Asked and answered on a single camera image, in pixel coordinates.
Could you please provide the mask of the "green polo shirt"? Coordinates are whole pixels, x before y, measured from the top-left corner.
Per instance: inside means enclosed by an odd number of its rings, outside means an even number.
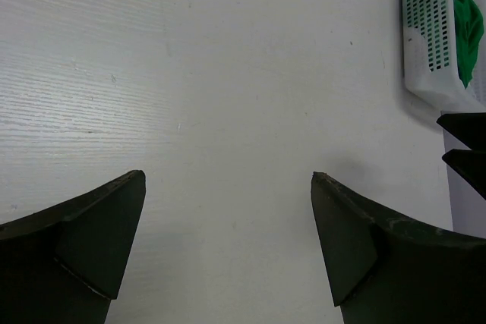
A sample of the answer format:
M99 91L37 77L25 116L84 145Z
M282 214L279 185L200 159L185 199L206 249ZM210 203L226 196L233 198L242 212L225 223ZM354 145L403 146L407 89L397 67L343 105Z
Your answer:
M479 46L484 35L484 18L473 0L453 0L453 9L459 79L467 88L478 61Z

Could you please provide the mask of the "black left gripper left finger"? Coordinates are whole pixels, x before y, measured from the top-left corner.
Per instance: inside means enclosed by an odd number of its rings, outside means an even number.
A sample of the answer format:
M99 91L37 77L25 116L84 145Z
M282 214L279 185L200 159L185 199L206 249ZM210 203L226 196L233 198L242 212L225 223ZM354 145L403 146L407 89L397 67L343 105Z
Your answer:
M103 323L118 297L146 196L126 174L1 226L3 323Z

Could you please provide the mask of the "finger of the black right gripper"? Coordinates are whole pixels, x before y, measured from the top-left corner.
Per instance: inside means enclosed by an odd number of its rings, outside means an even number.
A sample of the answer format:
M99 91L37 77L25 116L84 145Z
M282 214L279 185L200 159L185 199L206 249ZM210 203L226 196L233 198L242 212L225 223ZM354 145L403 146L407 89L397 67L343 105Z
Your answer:
M452 149L443 155L442 160L486 198L485 151Z
M475 113L445 113L437 123L469 149L485 149L484 112Z

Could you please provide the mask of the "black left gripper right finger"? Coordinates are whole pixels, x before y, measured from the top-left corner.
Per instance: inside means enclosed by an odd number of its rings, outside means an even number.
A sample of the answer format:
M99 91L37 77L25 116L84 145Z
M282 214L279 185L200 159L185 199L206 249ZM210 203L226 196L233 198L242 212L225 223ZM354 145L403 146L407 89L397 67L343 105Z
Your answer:
M346 323L483 323L485 241L403 215L323 172L311 203Z

